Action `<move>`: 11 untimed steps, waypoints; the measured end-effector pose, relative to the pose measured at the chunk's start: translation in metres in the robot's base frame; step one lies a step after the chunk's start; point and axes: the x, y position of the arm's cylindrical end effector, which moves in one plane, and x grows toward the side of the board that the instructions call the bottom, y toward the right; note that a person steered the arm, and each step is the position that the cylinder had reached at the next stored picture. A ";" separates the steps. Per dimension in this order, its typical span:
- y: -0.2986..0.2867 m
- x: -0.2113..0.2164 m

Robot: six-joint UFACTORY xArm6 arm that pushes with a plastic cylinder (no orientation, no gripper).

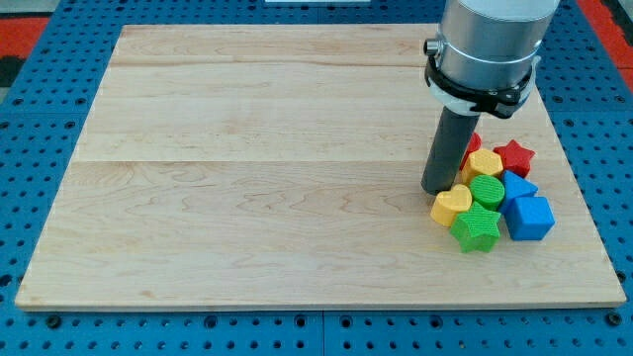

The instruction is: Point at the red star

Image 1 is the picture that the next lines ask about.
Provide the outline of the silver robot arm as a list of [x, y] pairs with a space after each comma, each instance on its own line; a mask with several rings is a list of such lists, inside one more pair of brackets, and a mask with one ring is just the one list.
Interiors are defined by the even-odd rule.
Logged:
[[423, 52], [461, 86], [509, 88], [529, 72], [558, 5], [558, 0], [448, 0]]

